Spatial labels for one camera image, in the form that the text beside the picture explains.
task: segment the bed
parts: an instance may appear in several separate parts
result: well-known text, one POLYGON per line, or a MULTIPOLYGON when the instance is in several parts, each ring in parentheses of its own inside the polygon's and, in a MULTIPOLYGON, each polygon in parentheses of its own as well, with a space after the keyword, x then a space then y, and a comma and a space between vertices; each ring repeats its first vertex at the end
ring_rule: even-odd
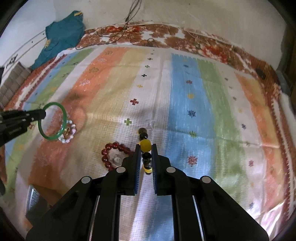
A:
MULTIPOLYGON (((97 34, 123 26, 85 31, 76 48, 34 70, 5 107, 59 102, 77 129, 63 144, 33 124, 6 145, 0 204, 13 225, 22 236, 32 227, 32 186, 58 197, 85 175, 105 175, 105 144, 134 150, 144 127, 172 166, 211 176, 275 237, 295 208, 296 149, 272 67, 218 36, 178 26, 131 23, 112 45, 115 37, 97 34)), ((46 132, 60 124, 61 113, 48 110, 46 132)), ((122 197, 120 240, 173 240, 170 197, 156 197, 143 170, 140 183, 138 196, 122 197)))

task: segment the white wall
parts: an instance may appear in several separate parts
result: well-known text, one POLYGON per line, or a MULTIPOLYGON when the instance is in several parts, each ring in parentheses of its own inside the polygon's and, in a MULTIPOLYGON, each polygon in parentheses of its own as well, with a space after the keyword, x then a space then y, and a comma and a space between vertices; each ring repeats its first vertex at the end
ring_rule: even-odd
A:
MULTIPOLYGON (((57 20, 73 10, 87 28, 124 21, 133 0, 53 0, 57 20)), ((165 22, 221 36, 275 69, 286 23, 267 0, 143 0, 135 21, 165 22)))
MULTIPOLYGON (((53 0, 29 0, 12 18, 0 37, 0 66, 24 43, 55 20, 53 0)), ((22 63, 29 67, 38 57, 44 42, 34 47, 22 63)))
MULTIPOLYGON (((86 28, 122 22, 133 0, 29 0, 0 38, 0 65, 23 43, 73 10, 86 28)), ((165 22, 204 30, 243 47, 277 68, 285 22, 267 0, 143 0, 135 21, 165 22)), ((22 59, 31 65, 44 42, 22 59)))

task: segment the green stripe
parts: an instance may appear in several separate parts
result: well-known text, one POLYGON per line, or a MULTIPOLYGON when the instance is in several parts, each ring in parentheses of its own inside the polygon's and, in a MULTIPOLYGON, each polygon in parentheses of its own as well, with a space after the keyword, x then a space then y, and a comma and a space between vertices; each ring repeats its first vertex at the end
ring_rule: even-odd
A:
MULTIPOLYGON (((57 74, 50 80, 45 89, 38 95, 35 102, 31 104, 32 109, 39 108, 40 104, 46 104, 47 101, 53 96, 55 91, 59 88, 59 86, 64 82, 67 78, 68 74, 73 71, 76 65, 74 63, 80 63, 84 60, 93 49, 82 50, 78 52, 73 58, 71 58, 61 69, 57 72, 57 74)), ((33 129, 38 128, 37 123, 34 123, 35 127, 32 130, 28 129, 26 133, 19 136, 15 140, 15 144, 12 149, 11 156, 6 165, 7 172, 7 185, 6 185, 6 194, 3 196, 5 202, 12 201, 14 198, 14 188, 15 188, 15 179, 16 179, 16 168, 20 164, 22 160, 22 156, 24 154, 25 148, 20 149, 21 145, 25 145, 28 140, 32 137, 33 129)))
POLYGON ((197 59, 203 86, 215 118, 214 180, 239 204, 245 204, 247 176, 241 162, 245 159, 240 132, 236 128, 231 108, 221 83, 221 76, 211 62, 197 59))
POLYGON ((50 80, 46 88, 38 95, 35 104, 46 104, 47 101, 53 96, 55 91, 64 82, 67 76, 72 72, 76 65, 74 63, 81 62, 88 56, 94 49, 87 49, 78 52, 73 58, 71 58, 59 72, 50 80))

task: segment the red flower print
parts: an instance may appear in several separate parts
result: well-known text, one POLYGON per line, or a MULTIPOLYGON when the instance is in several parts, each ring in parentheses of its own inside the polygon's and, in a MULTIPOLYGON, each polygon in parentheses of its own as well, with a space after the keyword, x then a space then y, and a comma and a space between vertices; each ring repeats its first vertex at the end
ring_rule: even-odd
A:
POLYGON ((195 156, 189 156, 187 162, 188 162, 188 164, 190 166, 193 167, 193 165, 196 165, 197 164, 197 157, 195 157, 195 156))

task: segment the blue stripe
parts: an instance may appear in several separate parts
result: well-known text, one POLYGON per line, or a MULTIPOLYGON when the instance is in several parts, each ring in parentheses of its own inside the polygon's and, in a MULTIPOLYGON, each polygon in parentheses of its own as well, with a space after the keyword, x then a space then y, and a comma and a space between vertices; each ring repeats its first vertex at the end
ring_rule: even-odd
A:
MULTIPOLYGON (((67 64, 67 62, 72 59, 78 52, 70 53, 64 57, 62 61, 60 61, 53 69, 49 71, 46 77, 42 80, 42 82, 37 86, 37 88, 31 93, 29 98, 24 102, 22 107, 23 110, 30 110, 31 104, 34 103, 39 93, 41 93, 48 83, 52 80, 52 78, 60 71, 61 67, 67 64)), ((9 157, 12 153, 13 146, 15 144, 15 139, 5 144, 5 164, 7 164, 9 157)))
POLYGON ((24 103, 23 110, 29 110, 31 108, 31 103, 34 103, 34 101, 38 97, 38 94, 41 93, 46 88, 46 86, 49 84, 49 82, 52 80, 52 78, 76 54, 77 54, 77 52, 68 54, 66 57, 64 57, 64 59, 62 59, 62 61, 60 61, 53 69, 50 70, 50 72, 46 75, 46 77, 42 80, 42 82, 37 86, 37 88, 32 92, 32 94, 30 95, 30 97, 24 103))
MULTIPOLYGON (((165 156, 170 159, 172 166, 188 176, 213 176, 215 119, 196 59, 173 54, 172 67, 165 156), (197 158, 196 164, 188 163, 190 156, 193 160, 197 158)), ((151 207, 152 220, 148 225, 147 239, 173 240, 171 198, 157 197, 151 207)))

